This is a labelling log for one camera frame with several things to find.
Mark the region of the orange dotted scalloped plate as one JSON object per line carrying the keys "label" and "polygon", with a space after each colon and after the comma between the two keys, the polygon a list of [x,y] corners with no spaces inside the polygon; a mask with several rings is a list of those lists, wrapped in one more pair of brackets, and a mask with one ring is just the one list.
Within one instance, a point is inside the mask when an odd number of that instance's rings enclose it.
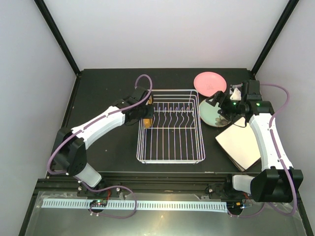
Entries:
{"label": "orange dotted scalloped plate", "polygon": [[143,118],[143,123],[144,123],[145,128],[150,128],[153,124],[153,118],[154,118],[153,102],[154,102],[153,96],[150,95],[148,98],[148,101],[146,102],[146,105],[145,105],[146,114]]}

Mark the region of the white square plate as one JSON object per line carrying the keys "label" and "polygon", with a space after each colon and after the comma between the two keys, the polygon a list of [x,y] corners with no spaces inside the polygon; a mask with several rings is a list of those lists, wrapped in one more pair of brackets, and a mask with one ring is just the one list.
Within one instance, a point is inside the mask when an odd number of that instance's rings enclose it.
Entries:
{"label": "white square plate", "polygon": [[217,135],[216,141],[242,172],[260,160],[254,132],[244,118]]}

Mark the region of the white wire dish rack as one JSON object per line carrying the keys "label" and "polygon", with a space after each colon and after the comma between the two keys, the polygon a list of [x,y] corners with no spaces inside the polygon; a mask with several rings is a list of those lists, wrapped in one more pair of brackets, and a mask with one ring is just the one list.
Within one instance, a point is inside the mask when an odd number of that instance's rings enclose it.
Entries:
{"label": "white wire dish rack", "polygon": [[205,159],[194,89],[154,89],[153,121],[138,126],[136,158],[144,164],[197,164]]}

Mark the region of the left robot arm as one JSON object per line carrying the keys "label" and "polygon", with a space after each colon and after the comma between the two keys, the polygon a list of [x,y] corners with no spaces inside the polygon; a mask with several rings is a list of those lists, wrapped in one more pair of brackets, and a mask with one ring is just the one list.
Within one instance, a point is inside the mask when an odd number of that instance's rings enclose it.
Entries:
{"label": "left robot arm", "polygon": [[57,174],[67,174],[84,182],[94,196],[106,189],[102,176],[87,162],[87,149],[111,130],[133,120],[153,120],[153,96],[138,87],[132,95],[115,101],[103,113],[74,128],[61,128],[56,136],[51,159],[61,166]]}

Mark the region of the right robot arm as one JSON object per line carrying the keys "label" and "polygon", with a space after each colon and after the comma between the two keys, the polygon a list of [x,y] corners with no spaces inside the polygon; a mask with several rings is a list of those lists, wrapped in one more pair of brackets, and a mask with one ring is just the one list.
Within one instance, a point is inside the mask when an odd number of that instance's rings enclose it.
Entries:
{"label": "right robot arm", "polygon": [[260,152],[262,170],[257,176],[233,175],[224,185],[224,193],[236,198],[241,192],[251,194],[256,202],[291,203],[303,181],[301,170],[295,169],[281,144],[270,101],[263,100],[260,81],[248,80],[232,86],[231,92],[218,91],[206,102],[218,106],[218,114],[228,121],[243,117],[252,129]]}

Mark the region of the green floral plate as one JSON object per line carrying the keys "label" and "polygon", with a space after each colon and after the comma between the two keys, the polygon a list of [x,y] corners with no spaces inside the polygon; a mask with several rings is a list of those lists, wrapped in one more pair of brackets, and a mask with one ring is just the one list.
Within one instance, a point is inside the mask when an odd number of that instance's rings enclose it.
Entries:
{"label": "green floral plate", "polygon": [[225,127],[230,122],[218,113],[218,105],[210,105],[206,99],[204,99],[199,105],[200,118],[209,126],[212,127]]}

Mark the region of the pink round plate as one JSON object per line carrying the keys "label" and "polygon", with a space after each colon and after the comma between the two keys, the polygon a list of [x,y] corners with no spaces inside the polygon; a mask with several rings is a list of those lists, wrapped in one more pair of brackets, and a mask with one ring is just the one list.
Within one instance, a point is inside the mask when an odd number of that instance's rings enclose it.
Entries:
{"label": "pink round plate", "polygon": [[226,80],[215,72],[202,72],[193,81],[194,88],[203,96],[211,97],[217,91],[226,91]]}

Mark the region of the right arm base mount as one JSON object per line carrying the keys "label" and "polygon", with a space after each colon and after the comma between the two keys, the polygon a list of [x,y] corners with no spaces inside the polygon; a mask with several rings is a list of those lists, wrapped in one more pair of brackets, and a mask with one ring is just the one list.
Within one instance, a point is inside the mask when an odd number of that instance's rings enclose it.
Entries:
{"label": "right arm base mount", "polygon": [[252,199],[249,193],[230,188],[230,185],[227,185],[225,182],[208,183],[204,189],[204,193],[208,195],[210,199],[228,200]]}

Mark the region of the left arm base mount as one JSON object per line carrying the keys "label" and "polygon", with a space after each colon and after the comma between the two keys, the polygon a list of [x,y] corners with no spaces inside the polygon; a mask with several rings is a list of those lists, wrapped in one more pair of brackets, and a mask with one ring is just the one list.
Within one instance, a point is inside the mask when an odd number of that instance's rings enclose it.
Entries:
{"label": "left arm base mount", "polygon": [[109,190],[101,191],[101,192],[93,192],[87,189],[83,184],[80,184],[77,191],[77,197],[85,197],[87,199],[96,199],[101,198],[105,199],[107,197],[113,197],[118,198],[120,195],[120,192],[122,191],[121,187],[116,187],[116,185],[121,185],[120,182],[117,181],[111,181],[111,180],[102,180],[96,187],[94,187],[94,190],[100,190],[106,187],[115,186]]}

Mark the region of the right black frame post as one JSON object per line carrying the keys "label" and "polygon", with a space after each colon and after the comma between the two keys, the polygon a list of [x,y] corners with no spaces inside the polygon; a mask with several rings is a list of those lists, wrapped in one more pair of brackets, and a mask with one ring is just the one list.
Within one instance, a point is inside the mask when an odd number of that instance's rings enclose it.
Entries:
{"label": "right black frame post", "polygon": [[293,13],[295,7],[297,6],[299,0],[289,0],[280,15],[277,23],[275,24],[268,40],[266,41],[263,49],[261,50],[254,66],[251,69],[251,74],[255,76],[261,66],[263,65],[265,59],[267,58],[269,52],[271,51],[272,47],[274,46],[276,40],[278,39],[279,35],[281,34],[283,28],[285,27],[287,21],[289,20],[291,14]]}

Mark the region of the black frame post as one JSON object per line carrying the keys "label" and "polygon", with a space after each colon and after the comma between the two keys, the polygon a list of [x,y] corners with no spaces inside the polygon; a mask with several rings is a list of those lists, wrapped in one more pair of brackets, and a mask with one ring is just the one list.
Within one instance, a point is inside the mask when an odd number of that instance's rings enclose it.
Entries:
{"label": "black frame post", "polygon": [[295,7],[297,6],[299,0],[289,0],[280,15],[277,23],[275,24],[268,40],[266,41],[263,49],[261,50],[254,66],[251,69],[251,74],[255,76],[261,66],[263,65],[265,59],[267,58],[269,52],[271,51],[272,47],[274,46],[276,40],[278,39],[279,35],[281,34],[283,28],[285,27],[287,21],[289,20],[291,14],[293,13]]}
{"label": "black frame post", "polygon": [[73,70],[74,74],[76,76],[80,75],[81,71],[70,52],[57,24],[55,23],[55,20],[53,19],[53,16],[51,15],[46,3],[44,0],[34,0],[38,10],[40,11],[42,17],[44,18],[47,26],[49,27],[51,33],[53,34],[57,44],[59,45],[61,51],[63,52],[67,62],[69,63],[71,69]]}

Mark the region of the left black frame post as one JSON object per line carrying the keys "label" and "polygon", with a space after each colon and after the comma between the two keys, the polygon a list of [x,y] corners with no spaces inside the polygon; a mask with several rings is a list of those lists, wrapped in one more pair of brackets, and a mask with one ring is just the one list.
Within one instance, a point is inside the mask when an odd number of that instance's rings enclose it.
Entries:
{"label": "left black frame post", "polygon": [[53,16],[51,15],[46,3],[44,0],[34,0],[38,10],[40,11],[42,17],[44,18],[47,26],[49,27],[51,33],[53,34],[57,44],[59,45],[61,51],[63,52],[67,62],[69,63],[71,69],[73,70],[74,74],[76,76],[80,75],[81,71],[70,52],[57,24],[55,23],[55,20],[53,19]]}

